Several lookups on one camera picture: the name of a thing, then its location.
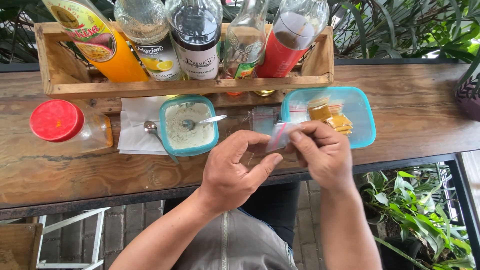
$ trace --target teal plastic container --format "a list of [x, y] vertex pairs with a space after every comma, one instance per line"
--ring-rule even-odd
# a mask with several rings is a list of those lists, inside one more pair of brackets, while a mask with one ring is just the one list
[[183, 149], [174, 149], [172, 148], [170, 142], [168, 141], [168, 136], [167, 136], [167, 125], [165, 122], [165, 110], [173, 105], [180, 105], [185, 102], [191, 102], [191, 103], [204, 103], [205, 105], [208, 106], [210, 110], [210, 115], [211, 117], [215, 116], [215, 109], [213, 108], [213, 104], [211, 101], [208, 100], [208, 98], [200, 96], [200, 95], [182, 95], [182, 96], [176, 96], [174, 98], [169, 98], [167, 99], [162, 106], [160, 107], [160, 137], [162, 137], [163, 141], [163, 147], [165, 148], [166, 151], [169, 153], [177, 156], [177, 157], [190, 157], [190, 156], [196, 156], [203, 154], [205, 152], [208, 152], [212, 150], [212, 148], [216, 145], [218, 142], [218, 126], [216, 122], [213, 122], [213, 129], [214, 129], [214, 139], [210, 143], [198, 147], [188, 147], [188, 148], [183, 148]]
[[370, 145], [377, 135], [372, 109], [367, 96], [360, 89], [351, 86], [316, 87], [296, 89], [288, 93], [282, 102], [281, 120], [290, 122], [290, 101], [309, 101], [319, 93], [330, 95], [330, 100], [344, 99], [343, 113], [352, 121], [352, 134], [349, 135], [350, 148], [360, 148]]

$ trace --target gray shirt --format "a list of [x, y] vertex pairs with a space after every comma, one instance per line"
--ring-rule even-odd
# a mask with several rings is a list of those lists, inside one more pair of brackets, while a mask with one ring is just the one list
[[293, 254], [267, 224], [238, 209], [209, 222], [173, 270], [298, 270]]

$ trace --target hand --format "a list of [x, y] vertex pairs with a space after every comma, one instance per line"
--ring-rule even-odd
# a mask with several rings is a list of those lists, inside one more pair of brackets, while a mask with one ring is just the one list
[[286, 151], [297, 152], [301, 167], [327, 190], [355, 188], [352, 175], [352, 154], [347, 136], [336, 132], [321, 121], [301, 123], [302, 131], [289, 134], [291, 143]]
[[239, 130], [210, 151], [202, 185], [198, 188], [204, 208], [220, 214], [247, 201], [283, 157], [270, 154], [250, 172], [239, 163], [240, 158], [245, 151], [264, 146], [269, 140], [268, 135]]

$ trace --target fingernail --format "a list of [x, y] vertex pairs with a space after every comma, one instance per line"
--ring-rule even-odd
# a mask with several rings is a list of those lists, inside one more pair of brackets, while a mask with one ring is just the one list
[[301, 140], [301, 134], [300, 134], [300, 131], [294, 131], [290, 134], [290, 139], [297, 143]]
[[273, 163], [274, 163], [275, 165], [277, 165], [277, 164], [280, 163], [280, 161], [282, 161], [282, 159], [283, 159], [282, 155], [278, 155], [278, 156], [273, 160]]

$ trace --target red bottle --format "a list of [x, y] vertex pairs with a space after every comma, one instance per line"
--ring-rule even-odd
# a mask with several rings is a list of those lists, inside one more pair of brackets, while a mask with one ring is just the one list
[[258, 78], [285, 77], [328, 23], [326, 0], [282, 0], [268, 35]]

